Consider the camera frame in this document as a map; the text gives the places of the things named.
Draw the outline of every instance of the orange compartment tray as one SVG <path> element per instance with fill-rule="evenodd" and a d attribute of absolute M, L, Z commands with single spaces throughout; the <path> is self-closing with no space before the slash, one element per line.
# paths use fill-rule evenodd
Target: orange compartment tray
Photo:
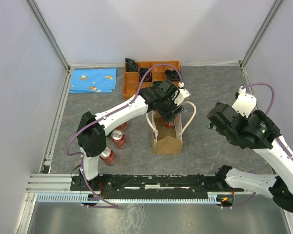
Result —
<path fill-rule="evenodd" d="M 138 64 L 138 71 L 140 68 L 145 67 L 147 69 L 151 68 L 156 64 L 168 64 L 177 68 L 180 71 L 179 61 L 151 61 L 151 62 L 136 62 Z M 156 67 L 152 70 L 152 82 L 154 81 L 163 81 L 166 79 L 165 70 L 173 70 L 168 66 L 160 66 Z M 142 88 L 150 87 L 152 82 L 144 82 L 142 84 Z M 178 87 L 179 82 L 173 82 L 174 85 Z M 139 86 L 139 72 L 126 72 L 126 64 L 125 64 L 125 74 L 124 74 L 124 86 L 123 86 L 123 98 L 125 100 L 131 98 L 136 94 Z"/>

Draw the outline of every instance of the soda can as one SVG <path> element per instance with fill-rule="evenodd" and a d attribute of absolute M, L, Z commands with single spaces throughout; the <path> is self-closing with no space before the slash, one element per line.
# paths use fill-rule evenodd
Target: soda can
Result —
<path fill-rule="evenodd" d="M 125 134 L 121 130 L 114 130 L 112 133 L 112 141 L 117 149 L 123 149 L 127 145 Z"/>
<path fill-rule="evenodd" d="M 106 149 L 100 154 L 100 159 L 102 159 L 107 166 L 112 166 L 116 161 L 116 156 L 113 150 L 106 147 Z"/>
<path fill-rule="evenodd" d="M 164 120 L 164 124 L 165 124 L 166 127 L 172 128 L 173 126 L 175 126 L 176 120 L 174 119 L 172 122 L 166 122 Z"/>
<path fill-rule="evenodd" d="M 125 122 L 125 123 L 119 125 L 116 129 L 121 130 L 123 132 L 123 131 L 126 131 L 127 127 L 128 127 L 128 124 L 127 124 L 127 122 Z"/>

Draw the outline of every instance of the blue cloth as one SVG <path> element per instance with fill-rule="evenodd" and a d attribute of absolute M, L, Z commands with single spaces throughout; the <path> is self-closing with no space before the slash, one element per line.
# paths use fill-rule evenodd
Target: blue cloth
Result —
<path fill-rule="evenodd" d="M 70 93 L 111 93 L 116 88 L 116 68 L 74 70 Z"/>

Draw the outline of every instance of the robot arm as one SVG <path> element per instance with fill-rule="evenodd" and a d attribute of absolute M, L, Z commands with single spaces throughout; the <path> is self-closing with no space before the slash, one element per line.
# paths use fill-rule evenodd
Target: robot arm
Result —
<path fill-rule="evenodd" d="M 253 108 L 256 98 L 240 88 L 232 105 L 217 103 L 209 112 L 210 127 L 227 141 L 242 149 L 250 148 L 262 156 L 277 175 L 255 175 L 231 168 L 225 181 L 233 188 L 243 188 L 273 199 L 283 209 L 293 212 L 293 151 L 275 123 Z"/>
<path fill-rule="evenodd" d="M 91 122 L 100 119 L 77 137 L 80 150 L 84 154 L 86 179 L 91 180 L 99 174 L 99 155 L 106 148 L 105 136 L 117 126 L 152 110 L 156 110 L 165 121 L 173 121 L 184 110 L 181 104 L 189 96 L 188 90 L 177 88 L 171 81 L 165 80 L 149 88 L 141 89 L 137 97 L 133 96 L 110 110 L 95 115 L 90 112 L 85 113 L 77 132 Z"/>

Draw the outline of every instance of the gray mat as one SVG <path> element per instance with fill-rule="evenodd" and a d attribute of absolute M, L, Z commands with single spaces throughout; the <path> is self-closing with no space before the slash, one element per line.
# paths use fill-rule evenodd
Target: gray mat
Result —
<path fill-rule="evenodd" d="M 207 128 L 208 112 L 220 101 L 234 103 L 234 94 L 245 84 L 238 66 L 182 67 L 189 101 L 197 107 L 197 114 L 183 135 L 183 148 L 177 155 L 153 155 L 151 129 L 145 116 L 128 122 L 125 131 L 127 146 L 122 150 L 110 146 L 117 155 L 113 166 L 99 163 L 100 173 L 108 174 L 213 174 L 222 165 L 230 165 L 246 172 L 271 174 L 269 164 L 251 150 L 230 145 L 224 136 Z M 117 69 L 116 90 L 112 93 L 69 94 L 53 155 L 51 173 L 68 174 L 80 164 L 80 157 L 65 154 L 67 144 L 77 130 L 83 113 L 99 113 L 122 103 L 124 69 Z M 181 113 L 183 125 L 192 115 L 192 107 L 185 105 Z M 77 142 L 71 152 L 79 151 Z"/>

